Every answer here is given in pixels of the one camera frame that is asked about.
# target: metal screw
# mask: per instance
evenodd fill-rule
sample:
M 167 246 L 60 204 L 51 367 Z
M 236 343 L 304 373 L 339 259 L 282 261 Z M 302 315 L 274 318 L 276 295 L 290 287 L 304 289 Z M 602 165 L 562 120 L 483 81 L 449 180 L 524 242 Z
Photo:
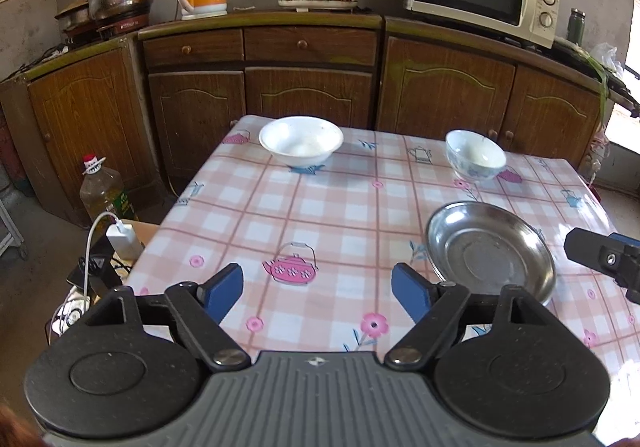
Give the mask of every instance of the metal screw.
M 415 348 L 398 348 L 389 352 L 389 360 L 396 366 L 415 364 L 422 358 L 420 351 Z
M 219 366 L 238 366 L 246 360 L 244 351 L 230 348 L 228 350 L 220 350 L 213 355 L 213 361 Z

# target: bottle label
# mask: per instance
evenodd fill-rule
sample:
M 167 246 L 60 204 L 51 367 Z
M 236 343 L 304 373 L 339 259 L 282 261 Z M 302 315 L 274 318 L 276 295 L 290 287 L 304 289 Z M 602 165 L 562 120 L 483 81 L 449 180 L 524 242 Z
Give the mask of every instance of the bottle label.
M 113 201 L 113 206 L 116 209 L 116 214 L 120 218 L 139 221 L 138 216 L 136 216 L 136 213 L 133 210 L 133 205 L 129 202 L 129 197 L 127 196 L 126 191 L 122 191 L 116 196 L 116 199 Z

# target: pink checkered tablecloth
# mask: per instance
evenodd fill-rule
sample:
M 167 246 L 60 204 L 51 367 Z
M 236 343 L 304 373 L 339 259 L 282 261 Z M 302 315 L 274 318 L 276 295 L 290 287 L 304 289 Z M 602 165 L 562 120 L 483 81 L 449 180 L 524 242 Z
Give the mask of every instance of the pink checkered tablecloth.
M 442 205 L 473 199 L 539 231 L 558 273 L 548 309 L 612 382 L 635 369 L 638 390 L 640 305 L 562 249 L 574 227 L 615 231 L 566 161 L 508 153 L 507 171 L 470 186 L 447 163 L 444 142 L 343 129 L 344 144 L 323 167 L 292 171 L 258 143 L 269 121 L 243 117 L 202 166 L 133 268 L 127 284 L 136 294 L 202 282 L 238 263 L 244 292 L 222 328 L 252 357 L 269 349 L 374 350 L 382 358 L 413 325 L 391 293 L 392 267 L 404 261 L 437 281 L 422 245 L 425 225 Z M 286 268 L 274 264 L 282 258 Z M 290 268 L 306 284 L 276 282 Z M 625 395 L 616 400 L 622 407 Z

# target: white bowl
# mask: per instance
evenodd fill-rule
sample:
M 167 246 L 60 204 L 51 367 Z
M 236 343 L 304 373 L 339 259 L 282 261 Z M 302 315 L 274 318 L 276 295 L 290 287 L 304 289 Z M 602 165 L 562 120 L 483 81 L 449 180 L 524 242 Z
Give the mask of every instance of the white bowl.
M 340 148 L 344 135 L 328 120 L 316 117 L 285 117 L 269 122 L 258 140 L 285 166 L 320 166 Z
M 484 182 L 504 170 L 507 157 L 493 140 L 474 132 L 447 133 L 447 160 L 462 180 Z

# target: stainless steel plate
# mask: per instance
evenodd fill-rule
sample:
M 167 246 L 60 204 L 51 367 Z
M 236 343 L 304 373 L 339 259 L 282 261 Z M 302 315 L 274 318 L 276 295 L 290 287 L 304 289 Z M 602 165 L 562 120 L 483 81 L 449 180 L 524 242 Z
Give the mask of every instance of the stainless steel plate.
M 498 294 L 505 284 L 519 284 L 546 303 L 556 284 L 545 242 L 527 222 L 495 205 L 469 201 L 438 209 L 425 244 L 436 274 L 472 293 Z

